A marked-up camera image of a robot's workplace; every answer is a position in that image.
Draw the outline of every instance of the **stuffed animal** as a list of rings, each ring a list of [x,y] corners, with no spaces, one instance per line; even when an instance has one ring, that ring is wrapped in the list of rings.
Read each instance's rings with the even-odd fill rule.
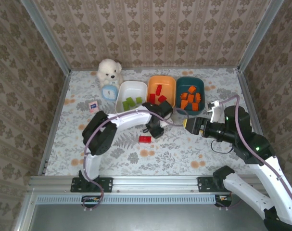
[[[101,89],[104,85],[114,85],[119,90],[120,85],[123,83],[123,77],[120,74],[121,70],[120,63],[116,63],[112,59],[102,60],[97,72]]]

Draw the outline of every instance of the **clock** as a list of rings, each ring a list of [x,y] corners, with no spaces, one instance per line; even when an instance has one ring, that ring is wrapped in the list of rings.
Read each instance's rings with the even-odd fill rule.
[[[105,100],[116,101],[118,96],[118,89],[114,85],[104,85],[102,87],[102,96]]]

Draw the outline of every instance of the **wire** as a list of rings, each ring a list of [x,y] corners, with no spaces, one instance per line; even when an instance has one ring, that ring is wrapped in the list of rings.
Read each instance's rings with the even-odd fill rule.
[[[233,100],[233,99],[237,99],[237,102],[236,102],[236,111],[235,111],[235,120],[236,120],[236,128],[237,128],[237,132],[239,134],[239,137],[243,143],[243,145],[247,148],[247,150],[255,157],[257,158],[259,161],[261,161],[264,165],[266,165],[269,169],[271,169],[271,171],[277,176],[277,179],[280,180],[281,184],[283,185],[283,187],[285,188],[287,194],[289,195],[289,197],[291,198],[292,200],[292,192],[290,191],[290,189],[288,188],[286,182],[284,181],[284,179],[282,178],[282,176],[268,163],[266,162],[264,159],[262,159],[260,156],[258,156],[258,154],[256,154],[252,149],[251,147],[247,144],[247,142],[245,141],[242,133],[241,133],[241,129],[240,129],[240,125],[239,125],[239,103],[240,103],[240,96],[237,94],[237,95],[234,95],[232,96],[231,98],[227,99],[227,100],[224,100],[222,102],[220,102],[219,104],[224,104],[224,103],[227,103],[228,101],[230,100]]]
[[[185,110],[183,110],[183,109],[181,109],[181,108],[174,108],[174,110],[175,110],[175,111],[183,111],[183,112],[185,112],[185,114],[186,114],[186,116],[187,116],[187,119],[189,118],[189,114],[188,114],[187,111],[185,111]],[[177,125],[177,124],[170,123],[169,121],[167,121],[166,119],[164,119],[163,117],[161,117],[160,115],[158,115],[157,113],[155,113],[155,112],[151,112],[151,111],[148,111],[148,110],[144,110],[144,109],[142,109],[142,110],[136,109],[136,110],[131,110],[131,111],[128,111],[128,112],[124,112],[124,113],[122,113],[122,114],[120,114],[120,115],[116,115],[116,116],[114,116],[114,117],[111,117],[111,118],[105,120],[103,123],[101,123],[101,124],[100,124],[100,125],[94,130],[94,132],[92,133],[92,135],[89,137],[88,141],[86,142],[86,145],[85,145],[85,148],[84,148],[84,162],[83,162],[83,171],[84,171],[84,176],[85,176],[85,178],[86,178],[89,182],[91,182],[91,183],[93,183],[93,184],[95,184],[96,186],[99,187],[100,192],[101,192],[101,197],[100,197],[100,200],[98,201],[98,203],[97,203],[94,207],[92,207],[92,208],[86,208],[86,206],[85,206],[85,201],[88,200],[88,199],[90,199],[90,198],[92,198],[92,197],[90,196],[90,197],[85,198],[84,201],[83,201],[83,207],[84,207],[84,210],[87,210],[87,209],[92,210],[92,209],[96,208],[97,206],[99,206],[99,204],[103,201],[103,198],[104,198],[104,189],[102,188],[102,186],[101,186],[100,184],[98,184],[97,182],[95,182],[94,180],[90,179],[90,177],[88,176],[88,174],[87,174],[87,172],[86,172],[86,158],[87,158],[87,155],[90,154],[90,153],[87,153],[87,149],[88,149],[88,147],[89,147],[90,142],[92,141],[93,137],[98,133],[98,131],[99,131],[101,128],[103,128],[107,123],[111,122],[111,121],[114,120],[114,119],[119,119],[119,118],[121,118],[121,117],[124,117],[124,116],[130,115],[130,114],[138,114],[138,113],[147,113],[147,114],[151,114],[151,115],[153,115],[153,116],[158,117],[160,120],[166,122],[167,124],[172,125],[172,126],[175,126],[175,127],[182,127],[182,126],[183,126],[183,124],[181,124],[181,125]]]
[[[228,154],[228,153],[231,153],[231,152],[232,152],[233,148],[231,148],[230,151],[227,152],[227,153],[221,153],[221,152],[215,151],[215,150],[213,149],[213,146],[212,146],[212,144],[213,144],[214,141],[218,142],[217,140],[212,140],[212,142],[211,142],[211,144],[210,144],[210,147],[211,147],[211,150],[212,150],[213,152],[215,152],[215,153],[220,153],[220,154]]]

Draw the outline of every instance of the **patterned wallpaper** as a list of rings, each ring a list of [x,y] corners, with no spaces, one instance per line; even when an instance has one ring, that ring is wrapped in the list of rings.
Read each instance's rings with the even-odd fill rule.
[[[64,76],[20,1],[0,0],[0,231],[36,175]]]
[[[292,0],[285,0],[244,72],[264,134],[292,183]]]
[[[237,65],[270,0],[35,0],[73,69]]]

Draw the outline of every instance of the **floral tablecloth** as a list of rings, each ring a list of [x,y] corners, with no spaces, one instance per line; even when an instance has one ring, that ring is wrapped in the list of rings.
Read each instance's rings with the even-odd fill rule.
[[[235,69],[135,69],[123,70],[122,74],[125,80],[145,83],[154,75],[168,75],[175,79],[198,77],[204,81],[206,103],[225,100],[237,93],[241,96],[240,105],[246,109]],[[45,175],[77,175],[82,168],[82,131],[93,117],[88,105],[92,101],[98,101],[100,110],[105,113],[115,113],[115,102],[101,98],[95,71],[72,72]],[[210,117],[205,110],[199,116]],[[172,115],[178,124],[184,118],[177,113]],[[144,126],[136,126],[116,134],[111,148],[102,156],[101,176],[211,175],[224,165],[238,174],[252,173],[234,152],[213,152],[210,148],[212,139],[192,135],[184,128],[168,126],[162,137],[152,138],[152,143],[139,143],[139,135],[147,135],[142,133],[143,129]],[[214,142],[214,149],[227,152],[230,145]]]

